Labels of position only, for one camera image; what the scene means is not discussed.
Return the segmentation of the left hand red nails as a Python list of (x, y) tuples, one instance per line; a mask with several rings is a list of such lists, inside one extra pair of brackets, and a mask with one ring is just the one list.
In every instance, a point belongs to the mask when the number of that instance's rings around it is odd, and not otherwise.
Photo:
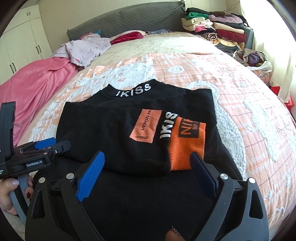
[[(25, 195), (27, 197), (27, 200), (30, 201), (34, 192), (34, 189), (33, 189), (34, 180), (31, 176), (28, 176), (27, 184), (28, 184), (28, 187), (25, 189)], [(1, 209), (11, 215), (17, 215), (18, 213), (12, 204), (9, 193), (16, 190), (18, 186), (19, 186), (19, 181), (14, 178), (1, 179), (1, 187), (0, 187)]]

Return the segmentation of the right hand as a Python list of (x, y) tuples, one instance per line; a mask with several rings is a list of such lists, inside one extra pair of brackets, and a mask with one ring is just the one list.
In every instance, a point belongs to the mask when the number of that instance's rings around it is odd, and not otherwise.
[(165, 236), (165, 241), (185, 241), (180, 233), (175, 229), (171, 228)]

